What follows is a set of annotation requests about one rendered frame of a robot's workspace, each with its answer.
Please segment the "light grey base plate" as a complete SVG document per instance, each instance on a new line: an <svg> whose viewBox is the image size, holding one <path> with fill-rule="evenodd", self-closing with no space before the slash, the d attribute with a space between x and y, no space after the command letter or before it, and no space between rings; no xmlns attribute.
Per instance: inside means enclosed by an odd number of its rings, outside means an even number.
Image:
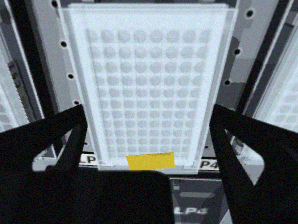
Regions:
<svg viewBox="0 0 298 224"><path fill-rule="evenodd" d="M279 0L240 0L238 15L223 70L216 104L236 112L242 93L264 40ZM25 0L54 113L81 104L57 0ZM38 159L34 171L55 166L72 129L61 137L63 147L57 159ZM216 157L210 128L202 157ZM243 164L255 185L264 165Z"/></svg>

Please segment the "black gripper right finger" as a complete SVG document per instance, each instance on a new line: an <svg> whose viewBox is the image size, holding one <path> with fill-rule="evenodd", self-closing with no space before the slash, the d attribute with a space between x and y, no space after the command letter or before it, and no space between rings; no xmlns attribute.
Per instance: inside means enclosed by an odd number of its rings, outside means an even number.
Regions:
<svg viewBox="0 0 298 224"><path fill-rule="evenodd" d="M298 209L297 132L216 103L209 128L233 224L271 224L282 211ZM255 186L225 129L262 157L264 169Z"/></svg>

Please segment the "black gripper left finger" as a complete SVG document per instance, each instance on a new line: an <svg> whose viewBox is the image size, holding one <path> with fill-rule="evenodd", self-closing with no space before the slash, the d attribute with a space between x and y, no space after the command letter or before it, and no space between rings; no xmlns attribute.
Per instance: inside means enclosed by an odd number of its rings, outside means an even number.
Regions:
<svg viewBox="0 0 298 224"><path fill-rule="evenodd" d="M50 117L0 132L0 171L34 171L35 157L71 129L52 171L78 170L87 128L84 108L79 104Z"/></svg>

